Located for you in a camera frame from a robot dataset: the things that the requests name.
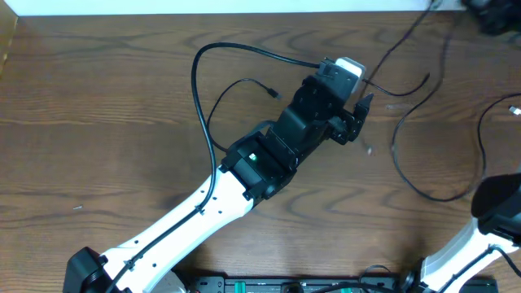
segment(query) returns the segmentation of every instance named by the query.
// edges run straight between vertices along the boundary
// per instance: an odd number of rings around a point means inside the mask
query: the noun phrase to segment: wooden surface
[[[0,76],[15,35],[17,20],[18,16],[15,12],[3,0],[0,0]]]
[[[103,252],[133,237],[209,175],[189,78],[201,46],[241,42],[310,62],[348,56],[370,71],[416,16],[23,18],[0,80],[0,291],[61,291],[74,252],[87,245]],[[453,18],[428,17],[375,81],[401,92],[436,73]],[[521,52],[476,31],[469,19],[458,29],[443,88],[399,135],[404,171],[435,196],[469,184],[479,169],[479,114],[521,82]],[[277,102],[249,84],[231,90],[212,119],[216,140],[230,144],[258,121],[276,119],[312,72],[236,50],[208,52],[199,70],[206,113],[242,77],[284,95]],[[443,247],[470,219],[470,198],[420,198],[396,174],[388,149],[399,117],[434,81],[408,98],[376,93],[357,142],[322,144],[280,194],[180,266],[230,276],[346,276],[374,264],[400,272]],[[484,122],[490,174],[512,172],[521,161],[521,124],[510,103],[521,100],[498,105]],[[514,260],[521,263],[521,253]],[[494,274],[501,292],[521,288],[504,260],[484,273]]]

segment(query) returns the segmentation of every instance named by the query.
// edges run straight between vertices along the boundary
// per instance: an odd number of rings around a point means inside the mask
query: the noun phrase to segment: white wall
[[[431,0],[5,0],[19,16],[421,11]],[[441,10],[459,9],[443,0]]]

